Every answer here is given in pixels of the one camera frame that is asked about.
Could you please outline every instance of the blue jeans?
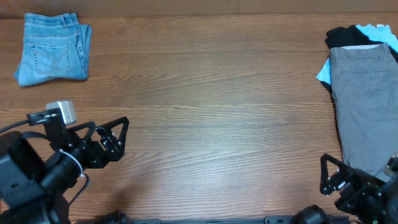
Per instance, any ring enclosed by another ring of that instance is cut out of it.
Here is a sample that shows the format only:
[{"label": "blue jeans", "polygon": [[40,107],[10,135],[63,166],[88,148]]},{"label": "blue jeans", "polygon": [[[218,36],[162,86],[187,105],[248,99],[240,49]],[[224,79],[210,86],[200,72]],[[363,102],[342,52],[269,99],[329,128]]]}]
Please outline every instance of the blue jeans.
[{"label": "blue jeans", "polygon": [[20,86],[55,78],[86,80],[91,27],[75,13],[47,17],[25,15],[24,50],[14,78]]}]

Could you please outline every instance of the cable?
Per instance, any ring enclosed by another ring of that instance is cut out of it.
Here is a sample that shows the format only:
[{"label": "cable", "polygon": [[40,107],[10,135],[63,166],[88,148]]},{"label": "cable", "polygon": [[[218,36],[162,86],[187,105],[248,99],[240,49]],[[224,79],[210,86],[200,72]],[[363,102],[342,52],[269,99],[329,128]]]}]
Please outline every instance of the cable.
[{"label": "cable", "polygon": [[77,194],[73,197],[72,200],[70,200],[69,202],[69,206],[76,200],[76,198],[79,197],[79,195],[90,185],[90,178],[88,177],[87,174],[83,174],[86,177],[86,182],[84,184],[84,186],[79,190],[79,192],[77,192]]},{"label": "cable", "polygon": [[27,123],[29,123],[28,119],[23,120],[23,121],[18,121],[18,122],[14,123],[14,124],[10,124],[9,126],[6,126],[6,127],[2,128],[2,129],[0,129],[0,134],[5,132],[5,131],[10,130],[11,128],[15,128],[15,127],[18,127],[20,125],[27,124]]},{"label": "cable", "polygon": [[23,139],[28,139],[28,138],[42,138],[42,139],[46,139],[47,141],[51,142],[51,139],[49,139],[49,137],[47,137],[45,134],[42,133],[38,133],[35,131],[25,131],[22,133],[22,138]]}]

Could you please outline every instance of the gray pants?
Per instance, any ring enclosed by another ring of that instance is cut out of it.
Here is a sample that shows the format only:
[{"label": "gray pants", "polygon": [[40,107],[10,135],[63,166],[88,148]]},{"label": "gray pants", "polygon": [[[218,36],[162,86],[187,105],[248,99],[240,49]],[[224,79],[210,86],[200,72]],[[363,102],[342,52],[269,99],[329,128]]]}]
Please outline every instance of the gray pants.
[{"label": "gray pants", "polygon": [[343,159],[387,181],[398,151],[398,64],[387,44],[332,48],[330,63]]}]

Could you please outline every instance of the stack of clothes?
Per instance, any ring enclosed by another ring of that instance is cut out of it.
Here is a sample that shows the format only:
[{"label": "stack of clothes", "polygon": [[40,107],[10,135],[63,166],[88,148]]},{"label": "stack of clothes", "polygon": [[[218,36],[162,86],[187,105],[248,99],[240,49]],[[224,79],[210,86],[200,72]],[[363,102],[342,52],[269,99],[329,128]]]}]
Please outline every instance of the stack of clothes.
[{"label": "stack of clothes", "polygon": [[86,80],[91,27],[75,13],[47,17],[25,15],[24,49],[14,78],[20,86],[55,78]]},{"label": "stack of clothes", "polygon": [[318,74],[331,92],[343,159],[381,180],[398,151],[398,40],[389,26],[327,32],[330,58]]}]

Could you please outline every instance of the black cable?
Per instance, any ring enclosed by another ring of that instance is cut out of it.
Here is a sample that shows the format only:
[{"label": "black cable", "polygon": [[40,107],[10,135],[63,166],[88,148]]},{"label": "black cable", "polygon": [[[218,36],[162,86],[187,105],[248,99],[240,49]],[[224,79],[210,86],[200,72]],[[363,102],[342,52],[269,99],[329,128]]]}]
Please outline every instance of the black cable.
[{"label": "black cable", "polygon": [[15,128],[15,127],[18,127],[20,125],[27,124],[27,123],[29,123],[28,119],[23,120],[23,121],[18,121],[18,122],[14,123],[14,124],[10,124],[9,126],[5,126],[4,128],[0,129],[0,134],[5,132],[5,131],[10,130],[11,128]]},{"label": "black cable", "polygon": [[77,192],[77,194],[73,197],[72,200],[70,200],[69,202],[69,206],[76,200],[76,198],[79,197],[79,195],[90,185],[90,178],[88,177],[87,174],[83,174],[86,177],[86,182],[84,184],[84,186],[79,190],[79,192]]},{"label": "black cable", "polygon": [[46,139],[47,141],[51,142],[49,137],[47,137],[45,134],[38,133],[38,132],[35,132],[35,131],[25,131],[24,133],[22,133],[22,138],[23,139],[42,138],[42,139]]}]

